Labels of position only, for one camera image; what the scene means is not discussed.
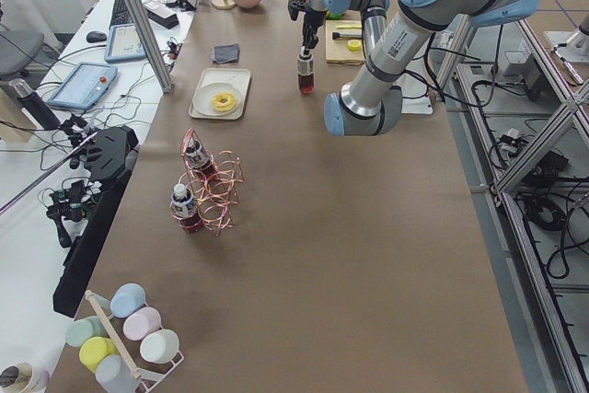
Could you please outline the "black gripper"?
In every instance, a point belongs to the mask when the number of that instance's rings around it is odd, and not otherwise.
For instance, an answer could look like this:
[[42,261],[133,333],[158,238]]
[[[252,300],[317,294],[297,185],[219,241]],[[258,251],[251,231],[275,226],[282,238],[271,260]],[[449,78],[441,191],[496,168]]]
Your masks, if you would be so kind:
[[[288,0],[288,13],[292,21],[297,21],[300,14],[303,15],[303,46],[298,55],[299,63],[305,61],[305,47],[316,47],[318,44],[318,30],[324,25],[327,8],[322,0]],[[314,50],[306,49],[306,64],[312,66],[314,62]]]

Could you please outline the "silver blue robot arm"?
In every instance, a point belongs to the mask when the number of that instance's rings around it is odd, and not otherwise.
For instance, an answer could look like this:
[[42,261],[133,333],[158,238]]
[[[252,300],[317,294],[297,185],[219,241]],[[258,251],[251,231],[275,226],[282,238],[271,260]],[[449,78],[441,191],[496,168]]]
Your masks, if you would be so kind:
[[391,0],[289,0],[292,20],[304,18],[298,55],[301,75],[312,72],[312,51],[326,14],[358,11],[363,23],[365,61],[352,82],[327,96],[324,122],[329,133],[379,135],[398,121],[402,93],[397,79],[418,50],[458,15],[476,28],[510,23],[531,16],[539,0],[396,0],[398,12],[387,19]]

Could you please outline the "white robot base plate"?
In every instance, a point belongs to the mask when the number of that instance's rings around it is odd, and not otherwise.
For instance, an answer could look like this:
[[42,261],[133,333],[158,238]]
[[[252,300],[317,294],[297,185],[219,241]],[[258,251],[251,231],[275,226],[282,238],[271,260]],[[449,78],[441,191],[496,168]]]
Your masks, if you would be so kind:
[[410,75],[403,75],[396,82],[402,92],[402,113],[431,115],[433,104],[428,95],[427,86]]

